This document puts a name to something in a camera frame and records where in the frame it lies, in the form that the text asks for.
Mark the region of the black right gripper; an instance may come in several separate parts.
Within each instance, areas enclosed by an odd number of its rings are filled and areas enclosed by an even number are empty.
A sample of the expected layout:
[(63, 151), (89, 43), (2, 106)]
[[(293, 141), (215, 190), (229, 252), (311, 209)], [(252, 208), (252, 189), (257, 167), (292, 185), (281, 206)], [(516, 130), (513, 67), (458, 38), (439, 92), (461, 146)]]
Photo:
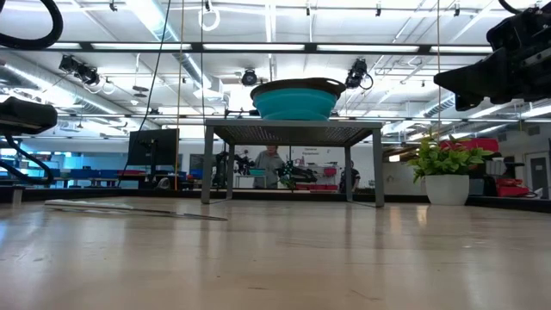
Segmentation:
[(434, 76), (435, 84), (455, 95), (456, 111), (474, 109), (486, 98), (504, 104), (550, 97), (550, 6), (503, 8), (511, 15), (488, 31), (492, 54)]

